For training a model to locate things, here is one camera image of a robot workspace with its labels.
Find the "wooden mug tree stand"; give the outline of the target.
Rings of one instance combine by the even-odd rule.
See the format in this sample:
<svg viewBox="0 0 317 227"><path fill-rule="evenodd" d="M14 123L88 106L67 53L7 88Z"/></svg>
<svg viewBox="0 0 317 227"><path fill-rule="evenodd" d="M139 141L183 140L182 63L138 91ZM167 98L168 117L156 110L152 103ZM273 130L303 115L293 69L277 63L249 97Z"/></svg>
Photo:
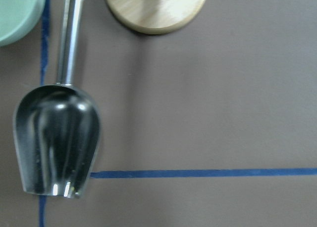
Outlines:
<svg viewBox="0 0 317 227"><path fill-rule="evenodd" d="M174 32L190 23L206 0L106 0L127 28L148 35Z"/></svg>

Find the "steel scoop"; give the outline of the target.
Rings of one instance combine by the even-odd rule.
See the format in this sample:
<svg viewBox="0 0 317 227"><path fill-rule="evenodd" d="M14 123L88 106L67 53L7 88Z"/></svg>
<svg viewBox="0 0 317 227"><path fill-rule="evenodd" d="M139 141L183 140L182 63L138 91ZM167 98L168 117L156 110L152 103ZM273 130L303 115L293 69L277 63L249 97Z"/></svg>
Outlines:
<svg viewBox="0 0 317 227"><path fill-rule="evenodd" d="M72 82L83 2L64 0L56 83L30 91L14 113L14 144L26 193L80 197L95 159L98 109Z"/></svg>

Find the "green bowl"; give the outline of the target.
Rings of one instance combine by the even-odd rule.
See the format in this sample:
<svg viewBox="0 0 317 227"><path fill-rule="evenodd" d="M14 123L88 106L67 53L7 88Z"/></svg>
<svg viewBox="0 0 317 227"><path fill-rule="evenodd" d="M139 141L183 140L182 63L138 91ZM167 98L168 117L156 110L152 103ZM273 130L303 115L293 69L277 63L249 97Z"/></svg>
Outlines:
<svg viewBox="0 0 317 227"><path fill-rule="evenodd" d="M39 21L46 0L0 0L0 46L26 36Z"/></svg>

